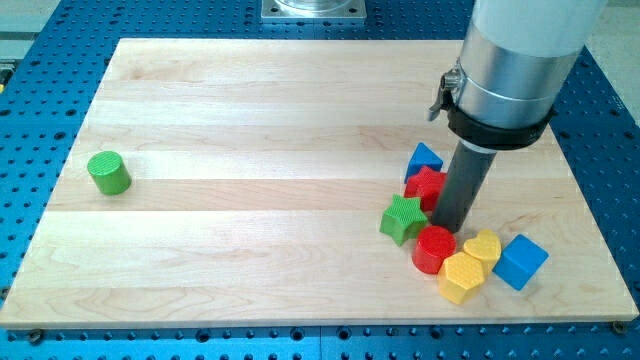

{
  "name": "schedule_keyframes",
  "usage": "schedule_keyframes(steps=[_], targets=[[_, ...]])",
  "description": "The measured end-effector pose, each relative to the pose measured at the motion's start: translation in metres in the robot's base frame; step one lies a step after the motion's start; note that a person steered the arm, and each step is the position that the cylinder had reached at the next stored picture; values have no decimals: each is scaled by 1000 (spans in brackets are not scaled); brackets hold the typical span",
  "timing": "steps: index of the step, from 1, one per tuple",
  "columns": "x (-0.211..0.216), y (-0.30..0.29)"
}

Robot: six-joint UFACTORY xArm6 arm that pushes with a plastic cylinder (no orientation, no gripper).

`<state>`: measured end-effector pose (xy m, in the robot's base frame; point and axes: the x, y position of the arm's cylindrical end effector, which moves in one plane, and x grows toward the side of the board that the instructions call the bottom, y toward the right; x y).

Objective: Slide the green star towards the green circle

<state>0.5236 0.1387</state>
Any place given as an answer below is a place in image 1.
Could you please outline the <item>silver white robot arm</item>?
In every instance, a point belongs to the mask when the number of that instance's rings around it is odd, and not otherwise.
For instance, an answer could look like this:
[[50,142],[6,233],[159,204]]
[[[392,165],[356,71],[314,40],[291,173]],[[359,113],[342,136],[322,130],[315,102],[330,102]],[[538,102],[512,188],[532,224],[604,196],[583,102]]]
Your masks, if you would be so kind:
[[447,113],[463,141],[528,147],[544,132],[605,0],[477,0],[453,68],[427,118]]

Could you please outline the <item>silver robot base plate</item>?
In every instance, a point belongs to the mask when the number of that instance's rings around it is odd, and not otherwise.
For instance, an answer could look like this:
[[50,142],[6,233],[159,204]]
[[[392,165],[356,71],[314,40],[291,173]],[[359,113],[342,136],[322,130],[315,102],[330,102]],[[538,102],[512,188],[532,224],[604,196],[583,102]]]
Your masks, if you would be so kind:
[[261,18],[286,20],[364,20],[365,0],[262,0]]

